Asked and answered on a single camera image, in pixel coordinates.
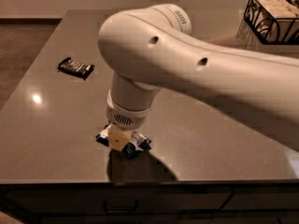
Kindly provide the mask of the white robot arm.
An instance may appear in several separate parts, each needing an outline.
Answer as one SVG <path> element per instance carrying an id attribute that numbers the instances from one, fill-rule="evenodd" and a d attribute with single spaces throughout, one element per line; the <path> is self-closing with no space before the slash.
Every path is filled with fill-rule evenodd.
<path id="1" fill-rule="evenodd" d="M 186 12 L 165 4 L 107 18 L 98 47 L 113 70 L 107 118 L 125 130 L 146 120 L 157 92 L 184 93 L 281 144 L 299 144 L 299 63 L 191 35 Z"/>

